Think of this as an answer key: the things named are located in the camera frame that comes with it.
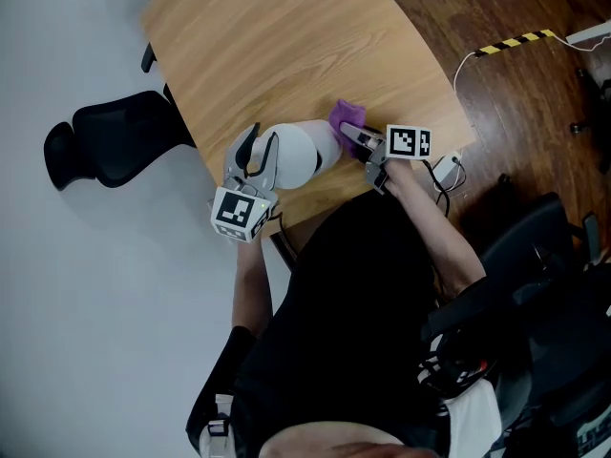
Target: purple sponge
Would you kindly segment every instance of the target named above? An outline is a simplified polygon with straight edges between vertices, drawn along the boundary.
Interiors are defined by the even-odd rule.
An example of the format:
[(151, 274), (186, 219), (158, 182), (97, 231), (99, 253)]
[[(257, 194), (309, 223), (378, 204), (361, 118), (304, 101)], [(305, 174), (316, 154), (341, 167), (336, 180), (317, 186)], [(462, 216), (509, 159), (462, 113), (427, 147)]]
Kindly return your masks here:
[(356, 144), (342, 134), (340, 126), (342, 122), (347, 122), (356, 127), (363, 127), (365, 125), (365, 113), (365, 107), (353, 105), (340, 99), (328, 115), (328, 122), (335, 132), (335, 137), (350, 152), (352, 157), (356, 157)]

